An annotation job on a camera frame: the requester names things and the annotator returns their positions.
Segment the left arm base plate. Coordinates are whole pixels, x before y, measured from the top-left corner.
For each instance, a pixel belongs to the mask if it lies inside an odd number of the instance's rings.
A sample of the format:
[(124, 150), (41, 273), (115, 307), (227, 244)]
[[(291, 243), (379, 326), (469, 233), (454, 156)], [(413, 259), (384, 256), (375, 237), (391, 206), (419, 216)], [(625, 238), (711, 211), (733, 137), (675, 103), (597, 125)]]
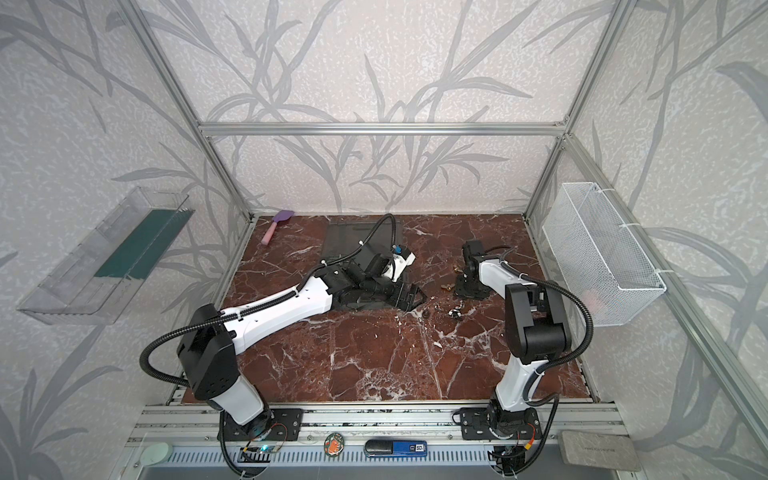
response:
[(300, 408), (267, 409), (244, 425), (221, 412), (218, 440), (232, 441), (296, 441), (302, 425), (304, 411)]

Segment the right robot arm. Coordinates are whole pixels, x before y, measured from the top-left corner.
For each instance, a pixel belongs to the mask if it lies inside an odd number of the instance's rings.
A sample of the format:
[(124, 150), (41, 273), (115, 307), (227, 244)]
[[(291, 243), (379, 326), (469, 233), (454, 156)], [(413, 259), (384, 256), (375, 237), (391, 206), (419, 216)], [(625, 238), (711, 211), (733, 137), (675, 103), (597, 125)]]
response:
[(498, 412), (516, 412), (555, 399), (532, 395), (544, 374), (579, 358), (591, 345), (594, 319), (586, 303), (565, 287), (535, 278), (486, 252), (479, 240), (462, 245), (465, 262), (454, 293), (461, 299), (504, 300), (505, 338), (511, 357), (491, 399)]

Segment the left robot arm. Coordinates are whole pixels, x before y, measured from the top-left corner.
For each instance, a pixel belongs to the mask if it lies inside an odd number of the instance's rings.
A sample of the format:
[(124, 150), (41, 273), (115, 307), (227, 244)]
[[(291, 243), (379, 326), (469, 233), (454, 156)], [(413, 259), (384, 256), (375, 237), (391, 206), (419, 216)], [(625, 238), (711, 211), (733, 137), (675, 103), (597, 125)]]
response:
[(322, 261), (293, 287), (222, 311), (206, 304), (189, 325), (153, 340), (139, 357), (150, 377), (181, 385), (237, 425), (270, 415), (257, 388), (241, 373), (238, 356), (266, 337), (312, 316), (383, 303), (409, 312), (425, 296), (402, 276), (416, 259), (407, 247), (360, 243), (352, 253)]

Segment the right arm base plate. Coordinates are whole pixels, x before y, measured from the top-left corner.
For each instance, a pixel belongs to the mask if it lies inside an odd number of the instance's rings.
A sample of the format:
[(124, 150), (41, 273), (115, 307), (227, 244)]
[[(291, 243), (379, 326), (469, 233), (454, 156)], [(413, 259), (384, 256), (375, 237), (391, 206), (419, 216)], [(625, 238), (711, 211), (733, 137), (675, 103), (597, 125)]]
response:
[(483, 408), (461, 408), (451, 420), (461, 430), (463, 440), (539, 440), (542, 426), (535, 408), (515, 412), (491, 405)]

